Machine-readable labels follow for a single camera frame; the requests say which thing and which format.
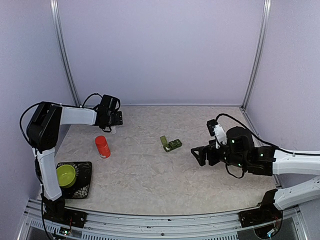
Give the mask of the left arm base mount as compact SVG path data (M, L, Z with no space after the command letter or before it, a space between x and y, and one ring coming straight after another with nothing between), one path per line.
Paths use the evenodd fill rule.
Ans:
M43 214L45 220L49 220L55 223L59 223L66 226L83 228L87 219L87 213L79 210L72 210L66 208L62 216L58 216L50 211L46 211Z

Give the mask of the green pill organizer box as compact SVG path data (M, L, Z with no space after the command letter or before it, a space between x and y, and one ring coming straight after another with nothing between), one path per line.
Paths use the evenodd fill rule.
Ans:
M160 141L166 153L171 152L172 150L175 150L177 148L180 148L183 145L179 139L175 139L173 141L168 142L165 135L160 137Z

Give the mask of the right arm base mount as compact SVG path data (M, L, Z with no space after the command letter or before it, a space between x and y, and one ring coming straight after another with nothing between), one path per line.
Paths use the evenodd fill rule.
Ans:
M277 189L267 191L258 208L243 210L238 213L242 228L268 223L275 221L276 218L283 217L283 210L279 210L275 206L274 197L277 191Z

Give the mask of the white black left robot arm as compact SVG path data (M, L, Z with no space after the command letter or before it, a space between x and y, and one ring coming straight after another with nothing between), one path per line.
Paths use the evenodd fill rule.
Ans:
M35 108L35 111L26 130L21 130L21 133L32 148L36 174L42 188L42 199L45 202L55 203L63 198L55 165L60 127L96 126L103 132L110 133L113 126L123 124L120 99L106 94L100 98L100 103L93 108L49 101L41 101L28 107L28 110Z

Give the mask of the red bottle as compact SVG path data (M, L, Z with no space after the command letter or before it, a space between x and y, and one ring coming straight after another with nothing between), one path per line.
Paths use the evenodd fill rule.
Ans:
M102 158L106 159L111 156L111 151L109 149L108 142L105 136L103 135L97 136L95 138L95 145L97 147L99 155Z

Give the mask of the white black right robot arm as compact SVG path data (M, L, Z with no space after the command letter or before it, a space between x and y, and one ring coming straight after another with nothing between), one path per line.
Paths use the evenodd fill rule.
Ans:
M191 154L200 166L224 163L234 166L244 175L259 176L283 174L313 175L303 183L281 189L269 190L264 194L256 218L266 222L277 210L285 210L320 197L320 153L318 151L294 152L275 146L256 147L253 135L247 128L236 126L224 131L218 124L210 130L214 137L206 146L192 148Z

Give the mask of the white pill bottle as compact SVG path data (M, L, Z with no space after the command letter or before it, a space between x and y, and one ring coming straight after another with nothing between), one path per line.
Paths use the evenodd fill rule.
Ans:
M112 126L111 127L111 132L110 132L111 134L116 134L117 133L117 128L116 128L116 126Z

